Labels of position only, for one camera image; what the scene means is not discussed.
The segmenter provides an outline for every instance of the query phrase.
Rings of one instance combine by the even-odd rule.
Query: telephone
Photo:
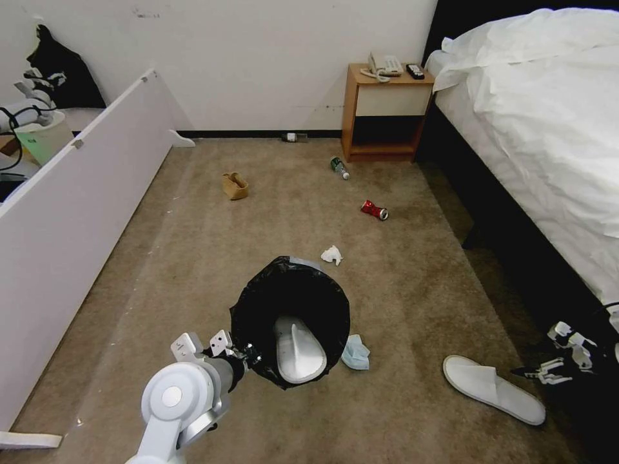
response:
[[[375,77],[378,82],[389,82],[388,76],[399,76],[404,72],[402,65],[394,55],[370,52],[368,64],[370,69],[361,69],[361,74]]]

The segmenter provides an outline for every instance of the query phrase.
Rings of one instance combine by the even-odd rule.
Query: brown paper bag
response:
[[[222,178],[224,192],[230,200],[240,200],[247,197],[249,184],[237,172],[225,173]]]

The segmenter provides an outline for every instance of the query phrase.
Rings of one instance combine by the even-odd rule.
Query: trash can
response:
[[[47,126],[33,122],[16,128],[15,135],[41,166],[73,140],[73,133],[61,111],[52,113],[52,122]]]
[[[342,288],[317,264],[279,256],[230,309],[231,337],[252,346],[252,369],[282,389],[319,380],[338,362],[350,331]]]

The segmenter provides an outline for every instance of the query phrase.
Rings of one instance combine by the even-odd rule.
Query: nightstand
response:
[[[406,71],[385,84],[360,73],[367,63],[348,65],[342,148],[346,161],[414,160],[434,77],[416,81]]]

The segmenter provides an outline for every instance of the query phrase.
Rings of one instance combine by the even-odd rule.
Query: black trash bag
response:
[[[81,56],[58,43],[43,25],[37,27],[37,37],[39,46],[26,59],[43,77],[24,73],[24,77],[33,80],[35,89],[46,92],[56,108],[105,108],[99,88]]]
[[[302,384],[287,382],[279,374],[273,330],[279,316],[300,318],[322,345],[327,364],[313,381],[338,362],[350,331],[349,304],[342,288],[327,274],[299,261],[290,256],[271,261],[230,308],[234,345],[244,349],[251,343],[262,358],[252,369],[284,390]]]

